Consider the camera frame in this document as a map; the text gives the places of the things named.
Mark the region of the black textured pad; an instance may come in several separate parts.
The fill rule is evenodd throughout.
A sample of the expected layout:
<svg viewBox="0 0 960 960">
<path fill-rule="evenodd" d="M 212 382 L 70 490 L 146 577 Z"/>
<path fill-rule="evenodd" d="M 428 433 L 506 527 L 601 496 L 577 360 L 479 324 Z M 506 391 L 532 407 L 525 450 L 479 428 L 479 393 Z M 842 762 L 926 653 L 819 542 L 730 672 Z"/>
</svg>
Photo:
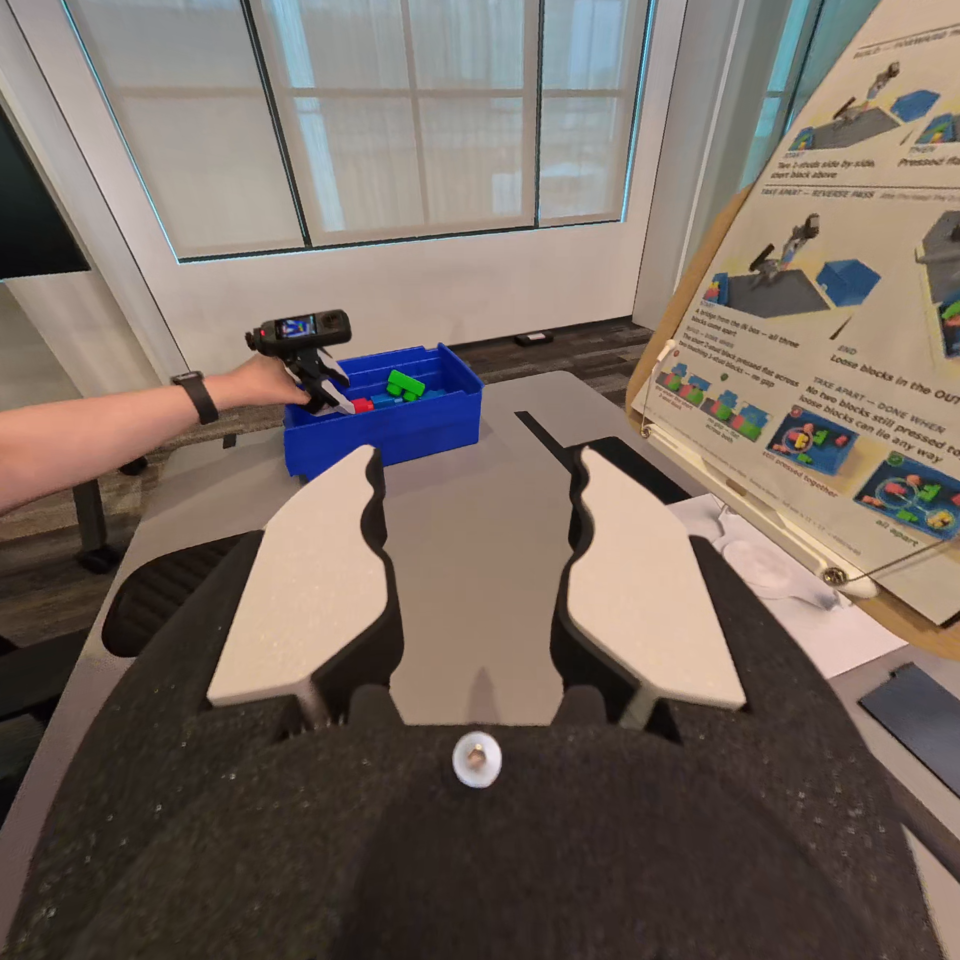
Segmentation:
<svg viewBox="0 0 960 960">
<path fill-rule="evenodd" d="M 122 659 L 137 657 L 241 539 L 234 534 L 185 547 L 130 573 L 103 619 L 104 649 Z"/>
</svg>

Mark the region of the rounded wooden board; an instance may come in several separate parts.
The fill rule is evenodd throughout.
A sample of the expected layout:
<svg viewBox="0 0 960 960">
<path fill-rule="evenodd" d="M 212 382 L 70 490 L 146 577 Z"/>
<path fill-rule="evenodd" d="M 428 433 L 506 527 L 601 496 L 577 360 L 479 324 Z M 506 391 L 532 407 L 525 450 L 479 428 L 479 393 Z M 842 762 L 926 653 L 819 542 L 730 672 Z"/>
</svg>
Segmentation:
<svg viewBox="0 0 960 960">
<path fill-rule="evenodd" d="M 846 596 L 866 616 L 901 641 L 957 662 L 958 622 L 942 627 L 921 616 L 889 590 L 878 585 L 874 575 L 841 559 L 831 548 L 783 517 L 773 507 L 764 504 L 745 486 L 709 464 L 702 455 L 682 443 L 665 427 L 655 425 L 646 412 L 647 388 L 653 384 L 653 377 L 666 355 L 675 348 L 674 336 L 681 321 L 699 293 L 708 268 L 750 192 L 751 188 L 747 187 L 733 196 L 705 234 L 702 245 L 678 282 L 657 329 L 630 377 L 627 421 L 647 446 L 665 455 L 670 463 L 680 469 L 685 479 L 696 481 L 704 487 L 709 494 L 816 576 L 822 584 Z"/>
</svg>

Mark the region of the dark blue flat panel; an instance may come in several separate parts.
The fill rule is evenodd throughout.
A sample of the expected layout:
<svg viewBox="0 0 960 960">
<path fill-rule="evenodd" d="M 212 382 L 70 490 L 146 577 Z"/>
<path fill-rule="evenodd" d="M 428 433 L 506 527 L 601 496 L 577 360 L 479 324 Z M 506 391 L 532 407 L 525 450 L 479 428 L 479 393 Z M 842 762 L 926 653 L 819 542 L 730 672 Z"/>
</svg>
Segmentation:
<svg viewBox="0 0 960 960">
<path fill-rule="evenodd" d="M 955 797 L 959 796 L 959 699 L 915 663 L 890 672 L 859 706 Z"/>
</svg>

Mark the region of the printed instruction sheet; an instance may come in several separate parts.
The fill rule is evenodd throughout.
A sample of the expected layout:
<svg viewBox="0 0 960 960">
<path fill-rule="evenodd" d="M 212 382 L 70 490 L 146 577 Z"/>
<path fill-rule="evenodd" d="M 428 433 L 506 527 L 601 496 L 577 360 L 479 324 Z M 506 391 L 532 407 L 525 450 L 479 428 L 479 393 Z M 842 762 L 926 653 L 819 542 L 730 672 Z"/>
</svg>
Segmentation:
<svg viewBox="0 0 960 960">
<path fill-rule="evenodd" d="M 879 2 L 789 126 L 646 390 L 710 465 L 958 622 L 958 2 Z"/>
</svg>

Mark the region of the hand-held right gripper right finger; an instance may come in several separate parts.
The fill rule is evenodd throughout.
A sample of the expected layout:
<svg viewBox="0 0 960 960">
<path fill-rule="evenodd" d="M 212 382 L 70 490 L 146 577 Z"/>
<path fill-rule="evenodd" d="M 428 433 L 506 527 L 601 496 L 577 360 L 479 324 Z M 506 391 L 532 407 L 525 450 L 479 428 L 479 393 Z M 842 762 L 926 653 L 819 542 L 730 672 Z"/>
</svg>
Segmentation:
<svg viewBox="0 0 960 960">
<path fill-rule="evenodd" d="M 550 656 L 565 699 L 642 729 L 661 702 L 738 712 L 747 696 L 684 524 L 596 446 L 572 455 L 571 556 Z"/>
</svg>

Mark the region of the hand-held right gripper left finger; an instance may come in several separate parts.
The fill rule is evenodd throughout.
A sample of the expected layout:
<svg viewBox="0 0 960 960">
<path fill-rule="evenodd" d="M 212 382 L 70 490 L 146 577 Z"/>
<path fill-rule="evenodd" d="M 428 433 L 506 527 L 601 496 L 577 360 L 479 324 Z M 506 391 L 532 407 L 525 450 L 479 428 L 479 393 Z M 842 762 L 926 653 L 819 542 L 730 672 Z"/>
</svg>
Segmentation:
<svg viewBox="0 0 960 960">
<path fill-rule="evenodd" d="M 215 708 L 292 696 L 309 725 L 388 689 L 404 652 L 378 449 L 362 445 L 267 522 L 207 689 Z"/>
</svg>

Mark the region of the black wristwatch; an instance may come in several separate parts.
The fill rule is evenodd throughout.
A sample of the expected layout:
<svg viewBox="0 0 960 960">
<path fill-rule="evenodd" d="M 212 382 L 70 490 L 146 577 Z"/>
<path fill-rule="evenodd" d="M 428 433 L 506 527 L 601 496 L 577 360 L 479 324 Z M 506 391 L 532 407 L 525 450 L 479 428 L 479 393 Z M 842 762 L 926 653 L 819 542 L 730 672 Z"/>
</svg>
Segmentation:
<svg viewBox="0 0 960 960">
<path fill-rule="evenodd" d="M 220 412 L 211 397 L 204 374 L 198 370 L 189 370 L 170 378 L 170 384 L 185 391 L 193 404 L 198 423 L 201 426 L 214 424 L 220 419 Z"/>
</svg>

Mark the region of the person's left forearm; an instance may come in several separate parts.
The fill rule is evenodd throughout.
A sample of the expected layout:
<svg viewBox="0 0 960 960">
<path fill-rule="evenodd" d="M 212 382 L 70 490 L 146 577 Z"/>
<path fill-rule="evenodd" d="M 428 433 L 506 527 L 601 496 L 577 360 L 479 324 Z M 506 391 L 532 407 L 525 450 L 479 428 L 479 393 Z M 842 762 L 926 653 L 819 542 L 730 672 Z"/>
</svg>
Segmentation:
<svg viewBox="0 0 960 960">
<path fill-rule="evenodd" d="M 2 413 L 2 514 L 137 459 L 199 426 L 177 386 Z"/>
</svg>

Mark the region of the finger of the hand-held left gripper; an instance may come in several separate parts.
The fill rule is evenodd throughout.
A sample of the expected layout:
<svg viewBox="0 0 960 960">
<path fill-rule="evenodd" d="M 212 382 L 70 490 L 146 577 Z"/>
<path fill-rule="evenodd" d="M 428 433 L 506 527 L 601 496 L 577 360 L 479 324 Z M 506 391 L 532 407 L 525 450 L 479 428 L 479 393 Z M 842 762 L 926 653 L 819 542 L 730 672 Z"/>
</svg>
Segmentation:
<svg viewBox="0 0 960 960">
<path fill-rule="evenodd" d="M 331 377 L 307 380 L 307 413 L 319 416 L 325 412 L 339 412 L 346 416 L 356 413 L 354 402 L 342 392 L 337 381 Z"/>
</svg>

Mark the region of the blue plastic bin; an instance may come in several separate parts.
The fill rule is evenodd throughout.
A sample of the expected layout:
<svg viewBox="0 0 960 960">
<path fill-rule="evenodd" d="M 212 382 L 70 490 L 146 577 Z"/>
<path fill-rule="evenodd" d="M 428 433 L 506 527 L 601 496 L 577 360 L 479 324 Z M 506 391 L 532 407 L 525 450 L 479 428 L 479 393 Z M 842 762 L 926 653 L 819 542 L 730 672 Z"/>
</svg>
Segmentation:
<svg viewBox="0 0 960 960">
<path fill-rule="evenodd" d="M 484 385 L 445 344 L 367 354 L 341 362 L 351 385 L 345 396 L 371 399 L 386 393 L 390 371 L 426 385 L 423 398 L 391 409 L 345 415 L 312 415 L 287 405 L 283 414 L 284 462 L 288 474 L 308 481 L 362 446 L 380 451 L 383 466 L 472 446 L 479 440 Z"/>
</svg>

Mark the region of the black monitor screen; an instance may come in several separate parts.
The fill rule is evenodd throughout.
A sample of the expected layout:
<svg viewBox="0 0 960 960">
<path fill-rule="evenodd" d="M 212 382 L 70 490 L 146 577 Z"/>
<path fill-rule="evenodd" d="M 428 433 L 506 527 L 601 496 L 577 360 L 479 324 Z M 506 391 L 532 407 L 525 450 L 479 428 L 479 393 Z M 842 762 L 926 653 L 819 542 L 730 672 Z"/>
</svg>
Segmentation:
<svg viewBox="0 0 960 960">
<path fill-rule="evenodd" d="M 84 273 L 90 264 L 1 108 L 1 281 Z"/>
</svg>

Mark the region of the black desk inlay panel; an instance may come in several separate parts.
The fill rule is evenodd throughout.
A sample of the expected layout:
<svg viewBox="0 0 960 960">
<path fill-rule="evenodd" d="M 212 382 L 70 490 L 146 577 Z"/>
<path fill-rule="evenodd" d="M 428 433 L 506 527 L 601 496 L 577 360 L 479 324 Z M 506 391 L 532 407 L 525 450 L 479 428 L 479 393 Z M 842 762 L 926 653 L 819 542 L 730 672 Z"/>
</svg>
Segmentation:
<svg viewBox="0 0 960 960">
<path fill-rule="evenodd" d="M 608 462 L 652 493 L 665 505 L 673 505 L 691 498 L 691 494 L 678 485 L 667 474 L 628 445 L 623 439 L 607 436 L 594 438 L 586 443 L 562 446 L 556 438 L 528 411 L 514 411 L 514 416 L 525 426 L 540 444 L 567 470 L 573 474 L 574 454 L 582 447 L 589 447 L 600 453 Z"/>
</svg>

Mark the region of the person's left hand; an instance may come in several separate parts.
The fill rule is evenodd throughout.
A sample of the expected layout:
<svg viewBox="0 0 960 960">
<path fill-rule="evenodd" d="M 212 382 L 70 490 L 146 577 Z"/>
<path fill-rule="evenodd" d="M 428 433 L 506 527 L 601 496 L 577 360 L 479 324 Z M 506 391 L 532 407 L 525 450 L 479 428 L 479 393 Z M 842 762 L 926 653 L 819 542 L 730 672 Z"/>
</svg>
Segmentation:
<svg viewBox="0 0 960 960">
<path fill-rule="evenodd" d="M 219 410 L 272 405 L 306 405 L 311 397 L 278 358 L 261 354 L 226 374 L 211 377 L 207 390 Z"/>
</svg>

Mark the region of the large gridded window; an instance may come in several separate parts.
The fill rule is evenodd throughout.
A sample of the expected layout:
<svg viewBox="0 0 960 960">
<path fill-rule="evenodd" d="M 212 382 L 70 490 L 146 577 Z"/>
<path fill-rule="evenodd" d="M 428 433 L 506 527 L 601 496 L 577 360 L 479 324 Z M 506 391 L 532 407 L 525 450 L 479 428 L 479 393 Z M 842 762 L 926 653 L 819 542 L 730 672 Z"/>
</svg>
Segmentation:
<svg viewBox="0 0 960 960">
<path fill-rule="evenodd" d="M 62 2 L 178 261 L 615 222 L 653 2 Z"/>
</svg>

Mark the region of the grey desk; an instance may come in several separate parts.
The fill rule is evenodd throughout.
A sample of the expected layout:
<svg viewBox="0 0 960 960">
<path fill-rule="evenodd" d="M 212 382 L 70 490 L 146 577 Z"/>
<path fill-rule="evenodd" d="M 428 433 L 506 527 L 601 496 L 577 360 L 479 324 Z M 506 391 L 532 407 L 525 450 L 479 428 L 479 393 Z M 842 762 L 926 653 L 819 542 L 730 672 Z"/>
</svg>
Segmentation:
<svg viewBox="0 0 960 960">
<path fill-rule="evenodd" d="M 306 485 L 243 490 L 252 438 L 169 465 L 49 728 L 72 756 L 5 958 L 947 958 L 890 775 L 702 534 L 747 704 L 628 728 L 565 698 L 571 474 L 514 413 L 489 395 L 478 444 L 383 465 L 404 652 L 335 725 L 208 700 Z M 234 535 L 138 656 L 105 649 L 131 573 Z"/>
</svg>

